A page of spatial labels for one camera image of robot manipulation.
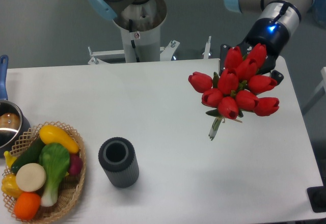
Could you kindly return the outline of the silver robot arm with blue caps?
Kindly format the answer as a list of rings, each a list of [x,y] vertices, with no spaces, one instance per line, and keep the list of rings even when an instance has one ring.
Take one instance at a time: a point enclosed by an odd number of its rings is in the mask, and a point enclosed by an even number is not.
[[[260,74],[270,73],[277,82],[283,75],[275,70],[276,60],[316,0],[224,0],[229,11],[258,12],[259,18],[240,42],[249,52],[256,44],[267,48],[266,63]],[[120,29],[125,60],[128,63],[169,61],[177,43],[160,47],[160,28],[167,16],[164,0],[88,0],[103,19]]]

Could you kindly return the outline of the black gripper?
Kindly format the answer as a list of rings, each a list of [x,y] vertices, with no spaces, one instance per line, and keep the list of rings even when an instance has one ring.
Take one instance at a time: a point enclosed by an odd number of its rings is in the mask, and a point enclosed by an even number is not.
[[[279,85],[283,81],[284,75],[274,70],[274,68],[276,66],[276,59],[289,38],[289,31],[283,24],[273,23],[271,19],[258,19],[238,46],[242,54],[247,54],[250,52],[250,47],[254,48],[258,43],[264,44],[267,56],[263,66],[259,69],[259,74],[266,74],[273,70],[270,77]],[[227,44],[220,46],[219,75],[225,70],[225,60],[229,49],[233,49],[233,47]]]

